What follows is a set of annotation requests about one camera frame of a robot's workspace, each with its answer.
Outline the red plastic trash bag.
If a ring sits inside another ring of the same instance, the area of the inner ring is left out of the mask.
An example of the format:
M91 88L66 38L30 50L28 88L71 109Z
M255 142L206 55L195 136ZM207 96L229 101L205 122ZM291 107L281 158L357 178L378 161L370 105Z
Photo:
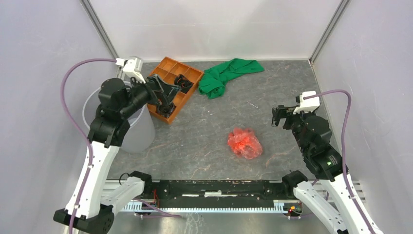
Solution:
M228 134L227 144L237 157L254 159L263 153L263 147L251 128L235 127Z

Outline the grey trash bin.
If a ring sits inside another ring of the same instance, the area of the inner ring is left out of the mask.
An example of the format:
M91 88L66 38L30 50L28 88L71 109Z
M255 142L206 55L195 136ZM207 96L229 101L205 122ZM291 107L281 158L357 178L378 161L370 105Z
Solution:
M95 117L99 105L98 93L100 88L93 91L86 99L82 108L82 118L87 131ZM121 149L129 154L137 154L147 149L155 139L155 127L147 105L128 118L130 128L127 131Z

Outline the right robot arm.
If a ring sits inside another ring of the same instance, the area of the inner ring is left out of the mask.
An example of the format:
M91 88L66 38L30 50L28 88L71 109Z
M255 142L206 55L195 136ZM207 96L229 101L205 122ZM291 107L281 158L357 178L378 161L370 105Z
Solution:
M332 131L328 120L315 112L294 114L294 107L279 105L272 109L272 126L285 119L283 128L291 130L308 170L334 201L332 206L300 172L282 178L281 192L288 199L297 198L306 205L332 234L380 234L356 195L342 156L330 144Z

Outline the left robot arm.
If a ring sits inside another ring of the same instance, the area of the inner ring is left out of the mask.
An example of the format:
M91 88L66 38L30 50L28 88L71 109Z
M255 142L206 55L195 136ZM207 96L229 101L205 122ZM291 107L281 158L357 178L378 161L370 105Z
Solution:
M154 190L149 174L134 171L108 196L103 188L110 166L130 129L129 118L151 105L170 106L181 87L164 82L158 75L142 80L119 78L104 81L98 93L100 104L85 135L87 154L73 196L54 221L89 234L106 234L115 216L133 199L148 198Z

